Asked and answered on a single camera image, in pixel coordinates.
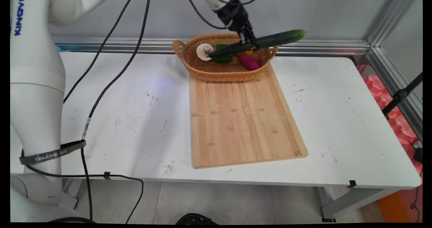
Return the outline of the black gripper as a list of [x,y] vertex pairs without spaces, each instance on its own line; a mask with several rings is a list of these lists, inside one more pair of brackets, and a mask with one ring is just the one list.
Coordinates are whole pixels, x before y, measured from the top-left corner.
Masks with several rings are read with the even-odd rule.
[[248,13],[239,0],[225,4],[216,10],[216,14],[228,30],[239,33],[241,47],[246,47],[247,50],[259,50]]

